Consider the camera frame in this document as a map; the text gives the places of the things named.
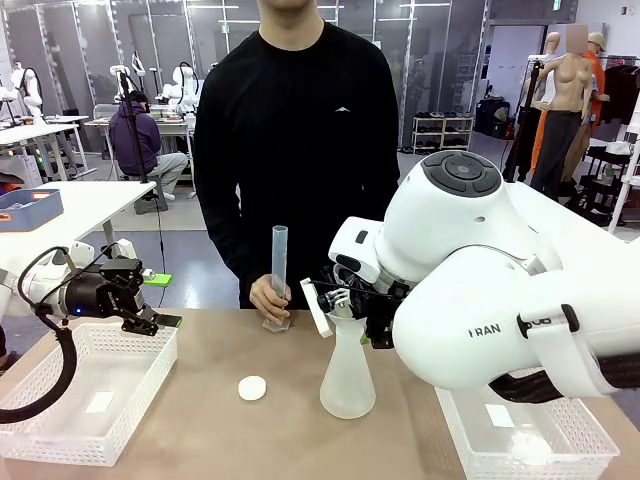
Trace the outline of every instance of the white label in basket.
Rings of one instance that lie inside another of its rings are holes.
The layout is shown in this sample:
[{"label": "white label in basket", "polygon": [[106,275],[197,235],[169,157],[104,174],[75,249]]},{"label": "white label in basket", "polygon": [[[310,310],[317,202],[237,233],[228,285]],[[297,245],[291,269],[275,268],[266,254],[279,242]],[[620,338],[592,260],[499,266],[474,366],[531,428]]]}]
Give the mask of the white label in basket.
[{"label": "white label in basket", "polygon": [[507,407],[504,405],[484,405],[487,409],[487,413],[491,418],[491,423],[493,423],[494,427],[502,427],[502,428],[516,428],[513,424],[513,420],[511,420],[511,415],[509,415],[509,411]]},{"label": "white label in basket", "polygon": [[84,411],[85,413],[102,413],[106,412],[109,408],[111,400],[115,392],[98,392],[93,396],[93,400],[89,403],[89,406]]}]

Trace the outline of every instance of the white disc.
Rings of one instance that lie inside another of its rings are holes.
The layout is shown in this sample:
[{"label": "white disc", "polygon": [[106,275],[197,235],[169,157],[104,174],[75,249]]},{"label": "white disc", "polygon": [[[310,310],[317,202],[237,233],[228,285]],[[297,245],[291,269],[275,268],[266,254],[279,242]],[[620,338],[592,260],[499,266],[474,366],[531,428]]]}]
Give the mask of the white disc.
[{"label": "white disc", "polygon": [[253,402],[264,396],[267,391],[267,381],[262,377],[250,376],[238,383],[238,394],[243,400]]}]

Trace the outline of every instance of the stool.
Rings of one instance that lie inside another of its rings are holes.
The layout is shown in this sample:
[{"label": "stool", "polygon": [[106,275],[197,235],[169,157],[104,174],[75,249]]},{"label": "stool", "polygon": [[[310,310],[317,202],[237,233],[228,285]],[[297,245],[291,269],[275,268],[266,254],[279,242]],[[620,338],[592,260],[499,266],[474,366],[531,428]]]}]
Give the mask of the stool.
[{"label": "stool", "polygon": [[[123,175],[122,178],[124,180],[142,180],[141,177],[135,177],[132,175]],[[160,177],[147,175],[147,179],[150,182],[155,182],[156,186],[154,190],[156,192],[156,195],[158,195],[158,198],[152,198],[151,200],[139,198],[138,200],[133,202],[133,208],[136,211],[136,215],[144,215],[145,213],[155,212],[156,207],[161,212],[166,212],[167,210],[169,210],[169,206],[167,205],[167,199],[164,198],[164,192],[162,191],[162,183],[160,183]]]}]

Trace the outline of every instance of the orange jacket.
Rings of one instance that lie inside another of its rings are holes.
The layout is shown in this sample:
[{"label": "orange jacket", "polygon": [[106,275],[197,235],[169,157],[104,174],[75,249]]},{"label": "orange jacket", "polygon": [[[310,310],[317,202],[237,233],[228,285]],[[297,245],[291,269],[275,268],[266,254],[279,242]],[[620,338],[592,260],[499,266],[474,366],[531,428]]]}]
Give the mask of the orange jacket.
[{"label": "orange jacket", "polygon": [[[591,50],[587,51],[584,54],[584,58],[591,61],[591,68],[593,70],[593,74],[596,76],[596,85],[598,85],[598,91],[600,93],[605,93],[605,75],[604,70],[602,69],[602,65],[600,65],[600,60],[596,57],[596,54]],[[602,113],[602,102],[600,100],[593,100],[591,104],[591,111],[596,116],[596,121],[593,122],[592,131],[595,131],[596,127],[600,124],[600,114]]]}]

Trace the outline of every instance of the white plastic basket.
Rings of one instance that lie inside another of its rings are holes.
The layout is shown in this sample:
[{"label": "white plastic basket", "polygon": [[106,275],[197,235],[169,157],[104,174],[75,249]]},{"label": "white plastic basket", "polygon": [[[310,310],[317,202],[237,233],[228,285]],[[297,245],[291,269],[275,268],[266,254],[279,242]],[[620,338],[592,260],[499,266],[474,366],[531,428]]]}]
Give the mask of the white plastic basket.
[{"label": "white plastic basket", "polygon": [[515,404],[488,387],[436,393],[468,480],[596,480],[620,455],[580,400]]},{"label": "white plastic basket", "polygon": [[[123,332],[121,323],[80,325],[73,332],[78,368],[69,389],[40,415],[0,425],[0,456],[115,465],[177,359],[176,333],[163,328],[147,337]],[[0,401],[0,408],[40,398],[61,368],[58,347]]]}]

